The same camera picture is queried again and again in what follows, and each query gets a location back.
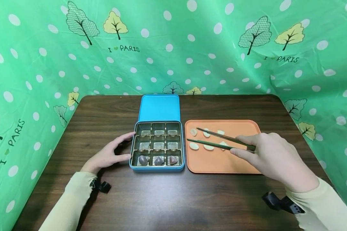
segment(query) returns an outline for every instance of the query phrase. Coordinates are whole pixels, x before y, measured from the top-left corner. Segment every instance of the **orange tray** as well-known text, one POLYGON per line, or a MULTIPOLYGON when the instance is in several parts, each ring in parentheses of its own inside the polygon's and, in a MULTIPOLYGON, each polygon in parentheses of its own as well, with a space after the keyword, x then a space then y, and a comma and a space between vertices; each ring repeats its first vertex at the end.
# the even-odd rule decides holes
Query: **orange tray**
MULTIPOLYGON (((251 136, 261 133, 258 125, 251 120, 190 120, 185 123, 185 138, 220 143, 225 141, 227 145, 246 149, 246 146, 227 141, 222 138, 211 135, 206 138, 203 132, 198 131, 196 136, 190 134, 190 129, 200 127, 208 128, 210 131, 225 132, 225 136, 236 137, 239 135, 251 136)), ((211 151, 206 150, 203 144, 198 144, 199 149, 193 150, 189 147, 189 141, 186 140, 186 160, 188 168, 193 173, 250 173, 260 174, 260 172, 250 165, 247 161, 234 156, 230 151, 222 151, 215 148, 211 151)))

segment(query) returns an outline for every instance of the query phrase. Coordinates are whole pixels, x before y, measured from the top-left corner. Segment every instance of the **left hand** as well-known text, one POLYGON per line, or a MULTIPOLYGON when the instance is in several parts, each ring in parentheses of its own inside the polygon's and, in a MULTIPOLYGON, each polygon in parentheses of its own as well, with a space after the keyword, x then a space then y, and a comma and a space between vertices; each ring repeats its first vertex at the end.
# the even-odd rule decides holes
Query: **left hand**
POLYGON ((123 134, 122 136, 117 137, 114 141, 107 144, 100 150, 97 154, 91 157, 81 168, 81 172, 89 172, 97 174, 102 168, 109 167, 117 162, 129 160, 131 154, 123 154, 116 156, 114 150, 118 147, 123 141, 131 140, 135 132, 129 132, 123 134))

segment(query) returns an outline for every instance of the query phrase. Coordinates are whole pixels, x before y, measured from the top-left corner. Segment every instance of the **beige sleeve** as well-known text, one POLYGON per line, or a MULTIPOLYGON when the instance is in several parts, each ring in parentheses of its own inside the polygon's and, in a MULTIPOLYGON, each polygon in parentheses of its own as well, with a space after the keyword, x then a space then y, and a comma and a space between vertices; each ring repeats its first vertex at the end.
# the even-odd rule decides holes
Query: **beige sleeve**
POLYGON ((305 210, 297 214, 305 231, 347 231, 347 206, 335 190, 319 178, 319 187, 305 193, 287 190, 287 196, 305 210))
POLYGON ((76 172, 39 231, 75 231, 92 192, 90 183, 93 179, 96 179, 93 173, 76 172))

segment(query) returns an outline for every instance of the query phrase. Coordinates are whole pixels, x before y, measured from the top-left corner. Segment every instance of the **metal tongs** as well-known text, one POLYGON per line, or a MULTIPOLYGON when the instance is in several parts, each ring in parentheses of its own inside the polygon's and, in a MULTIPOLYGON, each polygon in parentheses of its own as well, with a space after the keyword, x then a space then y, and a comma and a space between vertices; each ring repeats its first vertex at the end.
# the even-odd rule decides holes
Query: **metal tongs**
MULTIPOLYGON (((254 153, 254 151, 256 150, 256 146, 253 146, 251 144, 246 144, 242 141, 240 141, 239 139, 235 139, 235 138, 232 138, 230 136, 225 136, 225 135, 222 135, 222 134, 219 134, 217 132, 212 132, 212 131, 208 131, 208 130, 204 130, 204 129, 201 129, 199 127, 196 128, 197 130, 199 131, 202 131, 202 132, 207 132, 208 134, 211 134, 213 136, 217 136, 217 137, 220 137, 220 138, 223 138, 223 139, 226 139, 228 141, 232 141, 234 143, 238 143, 238 144, 242 144, 242 145, 245 145, 247 147, 247 151, 251 152, 251 153, 254 153)), ((213 146, 213 147, 216 147, 216 148, 221 148, 221 149, 226 149, 226 150, 230 150, 234 147, 230 147, 230 146, 227 146, 227 145, 222 145, 222 144, 217 144, 217 143, 211 143, 211 142, 207 142, 207 141, 198 141, 198 140, 193 140, 193 139, 187 139, 188 141, 190 142, 194 142, 194 143, 200 143, 200 144, 205 144, 205 145, 209 145, 209 146, 213 146)))

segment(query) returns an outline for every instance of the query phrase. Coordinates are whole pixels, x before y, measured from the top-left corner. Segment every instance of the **hand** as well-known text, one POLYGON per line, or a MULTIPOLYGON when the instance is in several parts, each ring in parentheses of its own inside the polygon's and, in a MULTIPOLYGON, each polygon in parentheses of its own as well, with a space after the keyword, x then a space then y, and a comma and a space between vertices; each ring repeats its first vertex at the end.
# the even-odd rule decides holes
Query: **hand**
POLYGON ((114 141, 107 144, 97 154, 91 157, 81 168, 81 172, 90 172, 97 174, 102 168, 109 167, 117 162, 129 160, 131 154, 123 154, 116 156, 114 150, 123 141, 131 140, 135 132, 130 132, 117 137, 114 141))
POLYGON ((276 133, 238 136, 240 141, 256 146, 256 153, 231 149, 235 156, 248 161, 263 175, 278 180, 295 193, 319 186, 315 174, 305 165, 296 148, 276 133))

